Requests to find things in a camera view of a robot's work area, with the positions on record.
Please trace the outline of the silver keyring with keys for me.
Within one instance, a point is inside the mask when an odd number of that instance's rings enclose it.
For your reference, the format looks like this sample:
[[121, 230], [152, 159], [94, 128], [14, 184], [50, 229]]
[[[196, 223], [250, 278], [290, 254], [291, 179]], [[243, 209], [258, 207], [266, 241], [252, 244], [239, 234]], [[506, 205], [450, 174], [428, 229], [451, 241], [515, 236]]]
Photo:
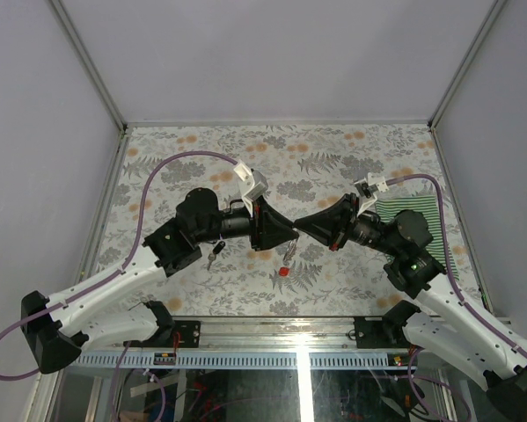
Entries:
[[282, 259], [282, 263], [285, 266], [290, 266], [290, 262], [296, 253], [297, 241], [298, 239], [295, 238], [288, 243], [287, 250], [285, 251]]

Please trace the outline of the red key tag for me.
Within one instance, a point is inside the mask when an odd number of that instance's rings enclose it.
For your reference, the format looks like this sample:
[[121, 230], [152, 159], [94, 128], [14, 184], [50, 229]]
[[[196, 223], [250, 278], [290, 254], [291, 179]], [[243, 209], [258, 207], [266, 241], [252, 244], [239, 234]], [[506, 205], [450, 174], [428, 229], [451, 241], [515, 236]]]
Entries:
[[287, 267], [287, 266], [282, 266], [280, 269], [279, 269], [279, 275], [282, 276], [282, 277], [286, 277], [289, 275], [289, 272], [290, 272], [290, 268]]

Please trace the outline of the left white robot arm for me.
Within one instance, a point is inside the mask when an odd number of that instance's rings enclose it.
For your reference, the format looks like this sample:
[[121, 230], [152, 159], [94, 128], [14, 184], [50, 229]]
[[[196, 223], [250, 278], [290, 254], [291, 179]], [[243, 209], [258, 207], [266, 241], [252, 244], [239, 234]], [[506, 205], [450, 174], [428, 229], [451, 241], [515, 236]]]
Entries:
[[201, 258], [201, 244], [248, 237], [255, 251], [296, 240], [292, 222], [258, 198], [252, 207], [233, 200], [218, 207], [216, 194], [195, 188], [176, 207], [175, 216], [145, 237], [130, 262], [121, 262], [62, 292], [32, 291], [20, 305], [21, 331], [43, 374], [57, 372], [82, 352], [113, 343], [135, 341], [168, 345], [172, 316], [162, 302], [109, 316], [103, 310], [149, 282], [167, 280]]

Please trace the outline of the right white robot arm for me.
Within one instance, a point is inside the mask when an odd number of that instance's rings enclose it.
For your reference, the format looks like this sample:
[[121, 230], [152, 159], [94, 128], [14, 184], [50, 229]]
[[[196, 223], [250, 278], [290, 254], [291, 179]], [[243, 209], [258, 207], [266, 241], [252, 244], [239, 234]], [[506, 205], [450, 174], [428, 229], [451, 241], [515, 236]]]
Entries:
[[398, 212], [388, 223], [361, 211], [355, 195], [294, 225], [332, 251], [352, 241], [391, 257], [388, 280], [407, 300], [386, 314], [384, 340], [423, 348], [468, 375], [510, 421], [527, 421], [527, 339], [478, 305], [427, 250], [422, 213]]

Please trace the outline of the green striped cloth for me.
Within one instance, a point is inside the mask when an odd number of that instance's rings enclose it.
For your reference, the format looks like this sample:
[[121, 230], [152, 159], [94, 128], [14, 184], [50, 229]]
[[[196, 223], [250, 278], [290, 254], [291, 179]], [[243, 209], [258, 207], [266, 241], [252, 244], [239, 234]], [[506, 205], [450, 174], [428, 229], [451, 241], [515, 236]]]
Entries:
[[391, 221], [397, 213], [412, 210], [421, 213], [428, 224], [428, 231], [433, 241], [426, 250], [443, 266], [446, 266], [445, 252], [443, 251], [443, 231], [439, 214], [438, 200], [434, 195], [378, 200], [376, 212], [383, 222]]

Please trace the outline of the black tagged key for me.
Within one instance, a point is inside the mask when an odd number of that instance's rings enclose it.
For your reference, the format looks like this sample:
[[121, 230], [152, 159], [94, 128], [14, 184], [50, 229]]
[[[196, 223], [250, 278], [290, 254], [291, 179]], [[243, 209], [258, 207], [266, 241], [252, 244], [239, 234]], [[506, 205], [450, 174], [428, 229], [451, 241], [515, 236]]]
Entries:
[[226, 246], [226, 243], [224, 242], [224, 240], [220, 240], [217, 243], [215, 243], [214, 248], [212, 249], [212, 251], [208, 255], [208, 263], [207, 263], [207, 270], [208, 271], [210, 270], [213, 262], [216, 260], [216, 258], [222, 252], [222, 250], [224, 249], [225, 246]]

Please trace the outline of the floral patterned table mat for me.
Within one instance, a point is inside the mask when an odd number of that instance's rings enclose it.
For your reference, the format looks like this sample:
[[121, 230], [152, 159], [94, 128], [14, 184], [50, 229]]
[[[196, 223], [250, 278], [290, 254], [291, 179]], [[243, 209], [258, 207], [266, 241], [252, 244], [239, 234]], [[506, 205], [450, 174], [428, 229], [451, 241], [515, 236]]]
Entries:
[[[96, 271], [125, 258], [135, 235], [167, 222], [195, 187], [228, 206], [239, 196], [230, 158], [267, 178], [267, 202], [291, 220], [330, 207], [369, 172], [396, 180], [380, 200], [447, 192], [435, 143], [420, 124], [131, 127], [122, 152]], [[376, 316], [403, 298], [379, 252], [353, 243], [331, 252], [301, 236], [282, 277], [285, 251], [254, 251], [246, 238], [232, 239], [209, 271], [201, 259], [125, 295], [111, 311], [159, 300], [175, 316]]]

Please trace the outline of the aluminium front rail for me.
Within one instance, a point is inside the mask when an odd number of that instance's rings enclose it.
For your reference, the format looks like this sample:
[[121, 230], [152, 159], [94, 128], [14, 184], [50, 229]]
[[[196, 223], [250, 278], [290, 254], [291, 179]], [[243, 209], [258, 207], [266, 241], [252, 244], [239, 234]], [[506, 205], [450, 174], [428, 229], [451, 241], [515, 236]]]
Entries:
[[53, 316], [52, 328], [83, 352], [129, 344], [132, 348], [178, 351], [209, 348], [288, 348], [308, 343], [317, 348], [367, 349], [379, 318], [172, 318], [148, 309], [80, 320]]

